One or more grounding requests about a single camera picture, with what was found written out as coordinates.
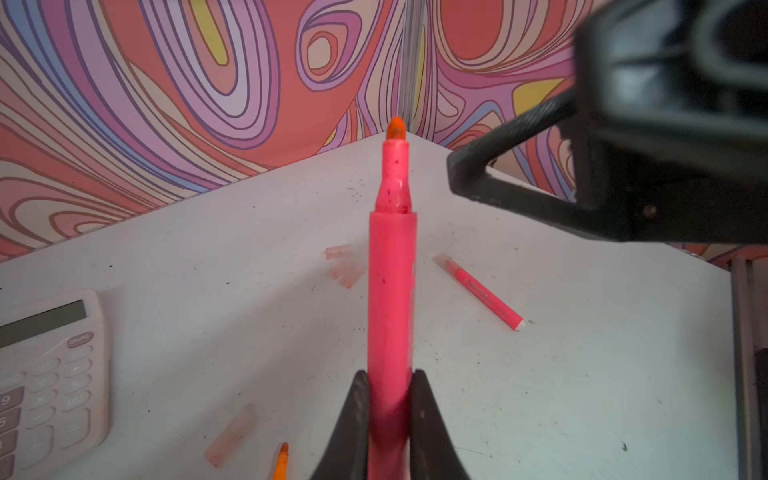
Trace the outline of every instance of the white table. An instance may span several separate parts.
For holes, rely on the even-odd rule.
[[[2,308],[94,288],[113,328],[111,432],[54,478],[261,480],[283,441],[289,478],[311,473],[366,367],[367,282],[334,283],[323,250],[366,239],[382,139],[0,264]],[[737,478],[728,274],[453,196],[449,151],[409,140],[414,366],[470,476]],[[529,324],[506,326],[441,251]],[[204,451],[248,402],[257,427],[214,470]]]

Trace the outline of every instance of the psychedelic wallpaper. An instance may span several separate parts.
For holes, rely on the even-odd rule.
[[[401,110],[459,148],[571,86],[574,30],[608,1],[0,0],[0,261],[368,137]],[[404,48],[411,7],[422,24]],[[494,166],[571,199],[568,143],[552,128]],[[721,266],[768,257],[677,247]]]
[[[572,36],[605,0],[427,0],[414,132],[453,150],[574,82]],[[560,198],[574,191],[555,127],[495,167]]]
[[[0,261],[381,131],[404,3],[0,0]]]

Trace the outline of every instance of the number button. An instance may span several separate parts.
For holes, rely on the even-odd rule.
[[[33,378],[28,386],[29,391],[32,393],[35,393],[41,390],[45,390],[49,387],[52,387],[57,381],[58,381],[58,375],[56,375],[55,373],[49,373],[46,376],[39,376],[39,377]]]
[[[85,387],[88,383],[91,383],[91,376],[90,375],[81,375],[79,377],[75,377],[69,382],[66,382],[64,386],[61,388],[61,390],[64,393],[75,393],[79,389]]]
[[[24,372],[19,372],[14,373],[13,375],[2,377],[2,379],[0,379],[0,390],[6,390],[14,386],[21,385],[25,376],[26,375],[24,375]]]
[[[18,420],[22,417],[22,409],[13,409],[0,415],[0,433],[6,433],[18,427]]]
[[[84,392],[75,393],[65,401],[64,411],[69,412],[77,407],[84,405],[91,398],[91,393],[86,390]]]
[[[32,434],[24,437],[18,449],[18,459],[22,468],[29,468],[45,460],[45,457],[51,453],[52,443],[53,427],[32,430]]]
[[[67,361],[76,362],[79,359],[84,359],[88,355],[91,355],[91,352],[93,351],[93,349],[94,347],[90,345],[79,346],[78,348],[72,350],[69,354],[67,354]]]
[[[13,407],[20,405],[24,398],[24,387],[19,386],[13,390],[9,390],[5,393],[0,393],[0,412],[10,410]]]
[[[34,376],[45,375],[46,373],[55,369],[59,362],[59,359],[47,359],[44,362],[38,363],[36,366],[34,366],[31,370],[31,374]]]
[[[66,449],[75,443],[82,442],[88,436],[91,413],[88,409],[79,409],[77,412],[64,415],[56,427],[56,442],[58,446]]]
[[[15,430],[4,435],[0,435],[0,457],[14,451],[16,448],[17,437],[18,432]]]
[[[0,480],[8,480],[13,475],[13,455],[0,458]]]
[[[93,363],[89,359],[78,360],[75,363],[69,363],[61,368],[61,374],[65,378],[70,378],[81,373],[86,373]]]
[[[33,429],[46,423],[53,418],[54,413],[56,413],[56,410],[53,407],[45,407],[44,409],[25,413],[24,418],[27,429]]]
[[[46,406],[48,403],[53,402],[53,399],[56,398],[56,390],[45,390],[44,392],[38,392],[29,398],[29,403],[27,403],[26,409],[39,409],[40,407]]]

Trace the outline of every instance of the white calculator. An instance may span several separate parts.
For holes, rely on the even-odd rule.
[[[108,334],[93,290],[0,312],[0,480],[47,477],[107,436]]]

